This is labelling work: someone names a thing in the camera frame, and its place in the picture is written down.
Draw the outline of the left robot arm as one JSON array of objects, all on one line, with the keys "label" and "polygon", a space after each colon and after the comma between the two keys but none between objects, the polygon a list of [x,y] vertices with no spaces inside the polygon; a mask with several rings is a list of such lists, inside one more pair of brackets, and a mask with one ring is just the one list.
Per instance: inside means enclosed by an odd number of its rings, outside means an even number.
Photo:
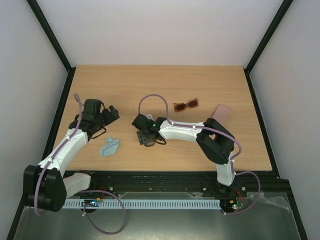
[{"label": "left robot arm", "polygon": [[79,113],[62,141],[41,162],[28,165],[23,172],[26,205],[38,216],[47,211],[58,212],[66,199],[90,187],[89,174],[76,172],[69,177],[64,174],[81,148],[120,117],[116,108],[105,107],[98,99],[86,99],[78,105]]}]

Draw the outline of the brown rectangular sunglasses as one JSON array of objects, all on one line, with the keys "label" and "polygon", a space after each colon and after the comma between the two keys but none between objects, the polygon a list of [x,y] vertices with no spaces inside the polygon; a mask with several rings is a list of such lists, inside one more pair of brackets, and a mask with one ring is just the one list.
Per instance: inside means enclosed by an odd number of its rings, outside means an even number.
[{"label": "brown rectangular sunglasses", "polygon": [[174,111],[176,113],[178,112],[182,112],[186,109],[193,109],[193,108],[196,108],[199,106],[199,101],[197,98],[193,99],[193,100],[190,100],[189,102],[187,103],[174,103]]}]

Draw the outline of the pink glasses case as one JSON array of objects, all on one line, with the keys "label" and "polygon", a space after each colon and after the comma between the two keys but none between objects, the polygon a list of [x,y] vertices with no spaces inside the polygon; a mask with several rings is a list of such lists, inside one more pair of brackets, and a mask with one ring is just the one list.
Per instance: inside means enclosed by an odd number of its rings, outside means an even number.
[{"label": "pink glasses case", "polygon": [[230,112],[231,112],[231,109],[228,106],[219,104],[216,110],[214,111],[212,118],[222,124],[228,119]]}]

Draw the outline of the brown plaid glasses case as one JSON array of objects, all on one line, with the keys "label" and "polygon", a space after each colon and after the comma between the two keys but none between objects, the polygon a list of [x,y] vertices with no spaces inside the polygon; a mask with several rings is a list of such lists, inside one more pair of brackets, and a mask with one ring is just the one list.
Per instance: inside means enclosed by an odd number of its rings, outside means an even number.
[{"label": "brown plaid glasses case", "polygon": [[149,141],[147,143],[144,144],[145,147],[152,147],[155,145],[155,142],[154,141]]}]

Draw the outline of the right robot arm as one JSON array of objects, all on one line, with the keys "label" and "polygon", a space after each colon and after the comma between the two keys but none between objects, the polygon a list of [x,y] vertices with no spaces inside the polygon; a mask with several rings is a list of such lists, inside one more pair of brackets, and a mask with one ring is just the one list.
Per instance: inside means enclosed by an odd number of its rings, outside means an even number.
[{"label": "right robot arm", "polygon": [[165,145],[168,140],[182,140],[198,144],[204,155],[215,163],[218,191],[229,196],[236,189],[233,158],[242,148],[235,137],[216,119],[187,123],[171,121],[166,117],[152,120],[138,114],[132,125],[137,129],[139,143],[144,146]]}]

